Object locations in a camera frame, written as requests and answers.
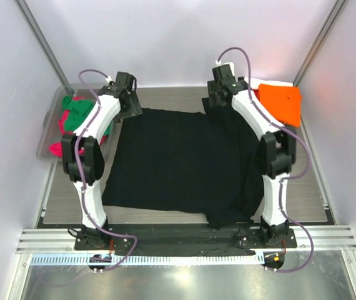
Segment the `black t-shirt blue logo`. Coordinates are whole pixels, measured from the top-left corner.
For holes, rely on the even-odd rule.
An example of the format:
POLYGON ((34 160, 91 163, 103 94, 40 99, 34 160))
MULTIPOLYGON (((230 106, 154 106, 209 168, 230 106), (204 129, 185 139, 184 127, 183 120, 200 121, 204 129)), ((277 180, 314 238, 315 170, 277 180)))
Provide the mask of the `black t-shirt blue logo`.
POLYGON ((145 108, 122 123, 102 202, 203 214, 214 229, 252 223, 264 196, 254 160, 258 144, 230 106, 145 108))

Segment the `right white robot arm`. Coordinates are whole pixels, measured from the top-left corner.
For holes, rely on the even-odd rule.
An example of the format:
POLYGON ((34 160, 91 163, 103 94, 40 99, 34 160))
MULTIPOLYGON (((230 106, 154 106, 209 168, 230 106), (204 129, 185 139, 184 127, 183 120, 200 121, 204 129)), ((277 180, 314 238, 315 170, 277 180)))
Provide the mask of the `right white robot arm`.
POLYGON ((253 130, 259 144, 255 161, 264 184, 264 209, 259 237, 267 247, 278 247, 289 234, 287 181, 296 158, 295 132, 283 126, 257 99, 244 78, 234 76, 234 64, 215 62, 213 80, 207 83, 211 106, 232 107, 253 130))

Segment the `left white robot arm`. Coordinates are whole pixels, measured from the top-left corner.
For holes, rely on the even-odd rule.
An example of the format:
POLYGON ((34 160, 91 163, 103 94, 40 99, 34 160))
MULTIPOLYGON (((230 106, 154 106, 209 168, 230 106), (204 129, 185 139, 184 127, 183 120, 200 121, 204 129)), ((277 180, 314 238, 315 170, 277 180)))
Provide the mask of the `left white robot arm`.
POLYGON ((76 188, 82 211, 76 243, 94 249, 105 249, 113 237, 102 204, 100 179, 105 169, 102 137, 113 121, 142 114, 134 75, 118 72, 116 78, 106 76, 105 80, 107 84, 98 92, 88 89, 95 101, 82 124, 61 138, 63 171, 76 188))

